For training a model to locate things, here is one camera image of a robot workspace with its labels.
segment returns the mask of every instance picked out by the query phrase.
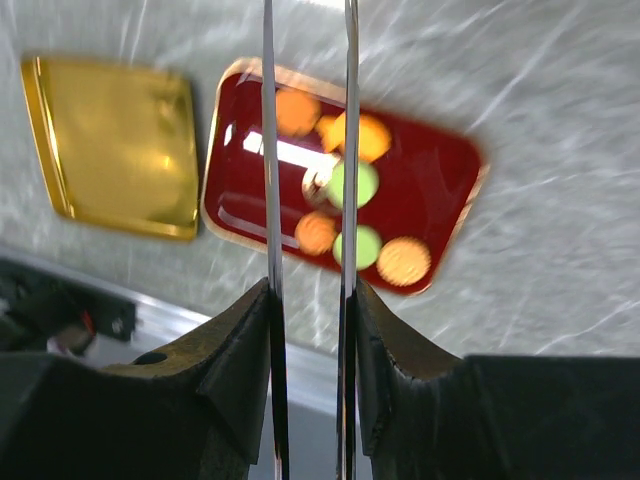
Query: gold border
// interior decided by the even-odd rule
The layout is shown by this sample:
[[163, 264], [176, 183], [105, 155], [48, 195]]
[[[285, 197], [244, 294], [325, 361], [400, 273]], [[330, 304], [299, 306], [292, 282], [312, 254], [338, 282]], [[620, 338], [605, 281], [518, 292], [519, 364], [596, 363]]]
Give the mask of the gold border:
[[[112, 216], [104, 216], [92, 212], [77, 213], [73, 205], [68, 201], [65, 193], [64, 179], [61, 178], [60, 169], [55, 167], [56, 158], [51, 145], [51, 135], [55, 134], [51, 126], [51, 112], [49, 111], [48, 101], [40, 82], [41, 61], [56, 60], [62, 62], [84, 62], [94, 67], [113, 68], [123, 67], [117, 63], [105, 64], [93, 59], [72, 56], [32, 56], [26, 57], [21, 62], [22, 84], [25, 100], [27, 104], [27, 112], [29, 114], [29, 122], [33, 139], [36, 144], [38, 159], [40, 160], [40, 170], [44, 177], [49, 202], [54, 211], [59, 215], [91, 225], [99, 227], [113, 228], [128, 233], [139, 235], [150, 235], [155, 237], [167, 238], [171, 240], [191, 241], [198, 231], [198, 191], [195, 190], [194, 202], [194, 218], [190, 226], [178, 226], [167, 223], [152, 222], [142, 219], [120, 218]], [[157, 75], [163, 73], [149, 67], [135, 67], [145, 75]], [[179, 76], [183, 84], [183, 94], [187, 105], [193, 106], [193, 98], [191, 95], [191, 85], [184, 77]], [[193, 108], [187, 108], [188, 123], [191, 130], [191, 143], [193, 152], [195, 148], [195, 127]], [[198, 161], [194, 153], [193, 172], [198, 175]]]
[[[205, 164], [204, 183], [202, 184], [202, 194], [200, 197], [200, 216], [202, 217], [202, 220], [205, 226], [210, 231], [212, 231], [215, 235], [222, 238], [223, 240], [227, 240], [237, 245], [249, 247], [253, 250], [266, 253], [267, 246], [264, 243], [259, 242], [257, 240], [250, 239], [250, 238], [246, 238], [238, 233], [231, 232], [217, 225], [209, 216], [209, 213], [207, 212], [207, 209], [205, 208], [205, 205], [204, 205], [204, 197], [205, 197], [207, 185], [209, 184], [209, 165], [211, 162], [211, 152], [213, 151], [213, 142], [214, 142], [215, 133], [216, 133], [216, 126], [217, 126], [216, 123], [218, 119], [218, 104], [220, 102], [220, 91], [222, 89], [222, 84], [224, 83], [224, 81], [230, 76], [238, 73], [246, 73], [248, 75], [250, 74], [250, 75], [256, 75], [258, 77], [262, 77], [262, 60], [257, 57], [239, 58], [238, 60], [233, 62], [233, 64], [231, 64], [229, 68], [227, 68], [227, 70], [222, 75], [220, 82], [218, 83], [218, 89], [216, 91], [216, 104], [213, 110], [213, 118], [211, 119], [211, 130], [209, 132], [209, 145], [207, 147], [207, 160]], [[333, 85], [332, 83], [324, 82], [322, 80], [309, 77], [302, 73], [295, 72], [293, 70], [289, 70], [287, 68], [284, 68], [278, 65], [276, 65], [275, 67], [275, 77], [276, 77], [276, 83], [297, 88], [304, 92], [321, 96], [330, 101], [344, 104], [347, 98], [347, 91], [342, 87], [338, 87], [337, 85]], [[449, 133], [451, 135], [460, 137], [460, 133], [456, 132], [453, 129], [444, 128], [440, 126], [437, 126], [436, 128], [441, 132]], [[434, 279], [436, 278], [438, 273], [440, 273], [440, 269], [442, 268], [442, 265], [444, 264], [447, 258], [449, 249], [451, 248], [454, 240], [460, 233], [462, 224], [466, 220], [467, 215], [469, 214], [471, 207], [474, 203], [474, 200], [478, 196], [478, 193], [480, 192], [480, 189], [490, 169], [490, 166], [486, 161], [484, 151], [479, 145], [479, 142], [474, 138], [471, 141], [471, 144], [473, 148], [476, 150], [476, 152], [478, 153], [478, 158], [480, 160], [480, 168], [478, 169], [478, 175], [473, 184], [473, 187], [471, 188], [471, 191], [469, 192], [469, 195], [467, 196], [467, 201], [465, 203], [465, 206], [461, 210], [460, 215], [456, 220], [456, 224], [454, 225], [453, 230], [451, 231], [451, 235], [449, 235], [449, 239], [445, 244], [442, 255], [440, 256], [440, 261], [438, 262], [438, 266], [435, 268], [435, 271], [431, 275], [431, 280], [422, 290], [419, 290], [417, 292], [402, 294], [402, 293], [398, 293], [390, 290], [391, 293], [395, 293], [396, 295], [404, 296], [404, 297], [412, 297], [412, 296], [420, 295], [429, 287], [431, 287], [431, 285], [433, 285]], [[287, 256], [296, 258], [298, 261], [303, 261], [293, 253], [287, 252], [285, 250], [283, 250], [283, 253]]]

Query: green circle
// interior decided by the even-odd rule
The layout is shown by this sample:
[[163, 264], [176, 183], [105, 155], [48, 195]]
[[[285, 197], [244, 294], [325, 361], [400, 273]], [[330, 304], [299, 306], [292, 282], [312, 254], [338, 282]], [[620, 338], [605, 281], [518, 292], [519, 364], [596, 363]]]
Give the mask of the green circle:
[[[356, 269], [364, 270], [376, 263], [381, 249], [382, 240], [376, 231], [371, 227], [358, 225], [356, 230]], [[338, 264], [342, 264], [342, 234], [338, 235], [333, 243], [333, 256]]]
[[[358, 208], [365, 205], [378, 191], [378, 173], [368, 163], [358, 162]], [[344, 162], [339, 162], [327, 183], [327, 198], [336, 208], [342, 209], [344, 189]]]

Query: screw hole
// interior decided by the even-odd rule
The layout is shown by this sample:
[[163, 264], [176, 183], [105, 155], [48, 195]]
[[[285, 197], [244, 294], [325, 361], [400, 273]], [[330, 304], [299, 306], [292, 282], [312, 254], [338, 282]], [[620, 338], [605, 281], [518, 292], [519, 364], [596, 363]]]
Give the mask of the screw hole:
[[136, 358], [133, 364], [134, 365], [153, 365], [155, 363], [163, 362], [166, 359], [167, 359], [167, 355], [165, 353], [148, 352]]

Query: marble surface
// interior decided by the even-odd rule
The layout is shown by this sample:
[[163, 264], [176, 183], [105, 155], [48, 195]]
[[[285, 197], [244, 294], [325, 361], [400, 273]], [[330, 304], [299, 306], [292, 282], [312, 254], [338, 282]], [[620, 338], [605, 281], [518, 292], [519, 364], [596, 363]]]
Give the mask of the marble surface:
[[[340, 0], [276, 0], [276, 60], [344, 84]], [[266, 258], [201, 229], [178, 245], [49, 206], [26, 52], [183, 71], [199, 148], [225, 68], [261, 50], [260, 0], [0, 0], [0, 245], [214, 315]], [[433, 287], [385, 295], [454, 353], [640, 349], [640, 3], [361, 0], [363, 102], [476, 136], [492, 171]], [[285, 259], [291, 341], [335, 350], [337, 275]]]

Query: metal plate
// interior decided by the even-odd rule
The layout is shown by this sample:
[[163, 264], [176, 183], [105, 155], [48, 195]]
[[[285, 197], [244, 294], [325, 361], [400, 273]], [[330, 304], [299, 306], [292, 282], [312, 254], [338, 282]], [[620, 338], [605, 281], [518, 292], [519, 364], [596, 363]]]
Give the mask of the metal plate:
[[74, 220], [191, 240], [198, 168], [189, 83], [86, 59], [22, 63], [51, 204]]
[[[287, 87], [312, 95], [324, 115], [344, 111], [345, 92], [335, 85], [283, 67], [276, 67], [276, 84], [279, 89]], [[200, 211], [205, 225], [219, 236], [264, 250], [261, 87], [259, 59], [238, 60], [220, 82]], [[380, 188], [367, 205], [358, 209], [358, 223], [376, 230], [385, 243], [403, 236], [421, 240], [429, 247], [431, 268], [418, 282], [402, 287], [387, 283], [375, 265], [359, 274], [371, 285], [400, 295], [415, 295], [431, 285], [478, 194], [488, 165], [474, 139], [366, 105], [361, 112], [380, 119], [391, 131], [393, 141], [391, 149], [373, 164]], [[316, 131], [299, 137], [279, 133], [278, 137], [283, 250], [340, 272], [330, 251], [318, 256], [305, 254], [294, 235], [300, 219], [316, 210], [333, 215], [335, 228], [340, 228], [340, 211], [326, 205], [323, 179], [318, 184], [316, 167], [310, 166], [332, 166], [338, 152], [325, 152]], [[311, 181], [318, 188], [310, 188]]]

